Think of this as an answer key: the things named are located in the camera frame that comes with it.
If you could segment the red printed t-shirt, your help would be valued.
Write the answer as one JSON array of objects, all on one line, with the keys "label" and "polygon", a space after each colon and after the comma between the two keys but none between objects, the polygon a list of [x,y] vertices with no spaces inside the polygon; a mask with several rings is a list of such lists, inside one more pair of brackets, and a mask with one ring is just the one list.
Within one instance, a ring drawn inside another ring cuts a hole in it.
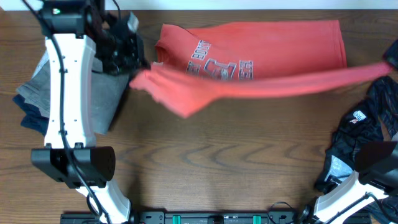
[{"label": "red printed t-shirt", "polygon": [[183,118],[222,98],[306,95],[391,72],[384,62],[349,68],[336,20],[164,24],[155,49],[157,61],[130,87]]}]

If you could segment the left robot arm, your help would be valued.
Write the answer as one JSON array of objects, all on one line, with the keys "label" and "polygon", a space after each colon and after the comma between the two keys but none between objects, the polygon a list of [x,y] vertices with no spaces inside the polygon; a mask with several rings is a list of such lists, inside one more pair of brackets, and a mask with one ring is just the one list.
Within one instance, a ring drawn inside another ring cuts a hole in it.
[{"label": "left robot arm", "polygon": [[81,193],[89,214],[62,215],[62,223],[139,223],[131,201],[114,180],[116,158],[98,146],[91,120],[95,59],[110,75],[149,68],[134,14],[112,15],[103,1],[44,1],[34,11],[50,59],[50,116],[44,146],[32,164]]}]

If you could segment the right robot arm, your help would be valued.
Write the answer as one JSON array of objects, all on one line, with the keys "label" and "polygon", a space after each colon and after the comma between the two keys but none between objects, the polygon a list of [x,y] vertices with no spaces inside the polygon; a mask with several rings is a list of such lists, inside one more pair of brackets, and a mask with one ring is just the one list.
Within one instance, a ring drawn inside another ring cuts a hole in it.
[{"label": "right robot arm", "polygon": [[397,82],[384,76],[348,111],[333,133],[323,171],[322,195],[296,223],[397,223]]}]

